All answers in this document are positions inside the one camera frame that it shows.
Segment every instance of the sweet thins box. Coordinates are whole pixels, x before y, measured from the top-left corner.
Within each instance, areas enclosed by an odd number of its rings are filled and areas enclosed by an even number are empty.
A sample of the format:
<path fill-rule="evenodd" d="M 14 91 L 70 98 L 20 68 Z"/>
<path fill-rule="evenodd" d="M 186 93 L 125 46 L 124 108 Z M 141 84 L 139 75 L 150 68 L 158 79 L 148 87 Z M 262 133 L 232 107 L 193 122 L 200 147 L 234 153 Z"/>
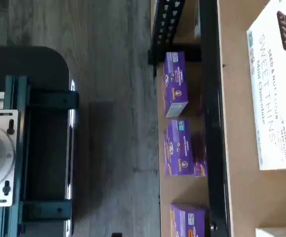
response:
<path fill-rule="evenodd" d="M 286 169 L 286 0 L 270 0 L 247 41 L 259 168 Z"/>
<path fill-rule="evenodd" d="M 188 103 L 184 53 L 166 53 L 163 72 L 165 117 L 177 117 Z"/>
<path fill-rule="evenodd" d="M 259 228 L 256 237 L 286 237 L 286 228 Z"/>
<path fill-rule="evenodd" d="M 195 134 L 192 139 L 188 120 L 170 121 L 163 134 L 165 175 L 207 175 L 203 138 Z"/>
<path fill-rule="evenodd" d="M 171 237 L 204 237 L 205 211 L 190 205 L 170 207 Z"/>

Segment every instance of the gray wood flooring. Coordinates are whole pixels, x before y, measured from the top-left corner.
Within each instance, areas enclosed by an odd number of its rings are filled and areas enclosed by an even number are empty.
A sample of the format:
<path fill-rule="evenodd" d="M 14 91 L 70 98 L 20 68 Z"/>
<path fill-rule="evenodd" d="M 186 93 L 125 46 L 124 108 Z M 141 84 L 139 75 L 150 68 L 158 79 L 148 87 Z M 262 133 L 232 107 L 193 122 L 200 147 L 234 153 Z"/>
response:
<path fill-rule="evenodd" d="M 80 92 L 74 236 L 159 237 L 150 1 L 9 0 L 0 12 L 6 44 L 57 50 Z"/>

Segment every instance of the screw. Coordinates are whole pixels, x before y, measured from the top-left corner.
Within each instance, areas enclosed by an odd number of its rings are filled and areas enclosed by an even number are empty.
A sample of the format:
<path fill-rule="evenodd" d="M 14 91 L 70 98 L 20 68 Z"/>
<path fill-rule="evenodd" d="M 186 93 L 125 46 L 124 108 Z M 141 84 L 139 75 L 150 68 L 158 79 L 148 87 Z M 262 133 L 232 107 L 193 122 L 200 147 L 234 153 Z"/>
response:
<path fill-rule="evenodd" d="M 216 231 L 217 225 L 216 224 L 210 224 L 210 229 L 211 229 L 211 231 Z"/>

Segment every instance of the black shelf divider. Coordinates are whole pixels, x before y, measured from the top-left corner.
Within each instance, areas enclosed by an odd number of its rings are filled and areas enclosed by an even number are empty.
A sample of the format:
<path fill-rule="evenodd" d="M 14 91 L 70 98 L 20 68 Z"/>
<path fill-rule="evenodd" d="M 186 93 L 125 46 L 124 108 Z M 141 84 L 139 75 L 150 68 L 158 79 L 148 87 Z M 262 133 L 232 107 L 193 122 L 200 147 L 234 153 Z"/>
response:
<path fill-rule="evenodd" d="M 217 0 L 200 0 L 206 155 L 212 237 L 230 237 Z"/>

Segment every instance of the cardboard surface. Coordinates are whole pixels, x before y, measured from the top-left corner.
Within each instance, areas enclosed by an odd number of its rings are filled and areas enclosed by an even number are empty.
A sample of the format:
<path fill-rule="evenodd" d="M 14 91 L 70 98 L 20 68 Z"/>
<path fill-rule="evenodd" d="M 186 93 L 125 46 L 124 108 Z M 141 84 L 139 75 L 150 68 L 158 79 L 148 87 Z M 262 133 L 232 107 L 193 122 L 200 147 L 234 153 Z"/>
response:
<path fill-rule="evenodd" d="M 179 118 L 188 118 L 191 132 L 201 131 L 203 121 L 197 117 L 194 109 L 199 100 L 199 80 L 201 79 L 201 65 L 197 63 L 186 64 L 189 104 Z M 187 203 L 194 205 L 208 205 L 208 188 L 206 177 L 194 176 L 166 176 L 163 147 L 163 131 L 170 119 L 164 117 L 163 91 L 161 76 L 163 64 L 159 64 L 157 70 L 157 99 L 158 99 L 158 129 L 159 129 L 159 170 L 161 187 L 161 225 L 162 236 L 170 237 L 170 204 Z"/>
<path fill-rule="evenodd" d="M 226 158 L 232 236 L 286 226 L 286 170 L 260 171 L 246 31 L 266 0 L 219 3 Z"/>

